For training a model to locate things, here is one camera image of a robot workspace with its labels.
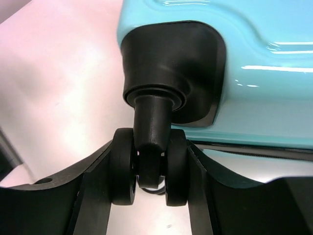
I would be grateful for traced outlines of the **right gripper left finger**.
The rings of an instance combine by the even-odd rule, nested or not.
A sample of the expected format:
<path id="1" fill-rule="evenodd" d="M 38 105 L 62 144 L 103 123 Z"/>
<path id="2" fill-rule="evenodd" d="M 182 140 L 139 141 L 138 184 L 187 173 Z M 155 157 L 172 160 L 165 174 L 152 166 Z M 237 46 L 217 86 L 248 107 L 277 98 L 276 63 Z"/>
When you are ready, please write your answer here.
<path id="1" fill-rule="evenodd" d="M 2 235 L 104 235 L 113 203 L 108 142 L 87 158 L 40 179 L 0 189 Z"/>

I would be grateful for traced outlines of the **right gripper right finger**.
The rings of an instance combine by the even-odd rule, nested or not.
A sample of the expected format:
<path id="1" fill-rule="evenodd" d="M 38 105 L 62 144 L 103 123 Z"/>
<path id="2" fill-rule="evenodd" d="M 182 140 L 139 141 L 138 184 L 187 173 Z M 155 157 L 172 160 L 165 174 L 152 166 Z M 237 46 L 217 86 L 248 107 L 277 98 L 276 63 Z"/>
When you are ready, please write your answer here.
<path id="1" fill-rule="evenodd" d="M 241 176 L 188 142 L 188 207 L 194 235 L 310 235 L 313 179 L 261 183 Z"/>

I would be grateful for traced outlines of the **teal pink suitcase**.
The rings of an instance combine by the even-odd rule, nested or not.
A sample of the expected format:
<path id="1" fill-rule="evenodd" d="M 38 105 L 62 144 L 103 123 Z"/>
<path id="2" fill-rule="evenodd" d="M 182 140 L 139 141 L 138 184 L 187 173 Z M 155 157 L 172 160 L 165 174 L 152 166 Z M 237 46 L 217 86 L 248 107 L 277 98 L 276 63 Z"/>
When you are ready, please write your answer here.
<path id="1" fill-rule="evenodd" d="M 114 134 L 114 204 L 164 177 L 184 205 L 198 167 L 220 200 L 312 195 L 312 1 L 125 0 L 117 38 L 134 125 Z"/>

